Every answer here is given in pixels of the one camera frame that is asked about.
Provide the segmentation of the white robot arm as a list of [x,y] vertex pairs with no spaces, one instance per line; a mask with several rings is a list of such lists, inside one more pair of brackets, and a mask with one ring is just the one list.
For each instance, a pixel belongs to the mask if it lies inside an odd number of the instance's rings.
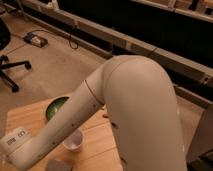
[[123,171],[187,171],[171,79],[160,64],[137,55],[106,61],[37,135],[18,127],[0,138],[0,152],[19,171],[27,171],[102,107]]

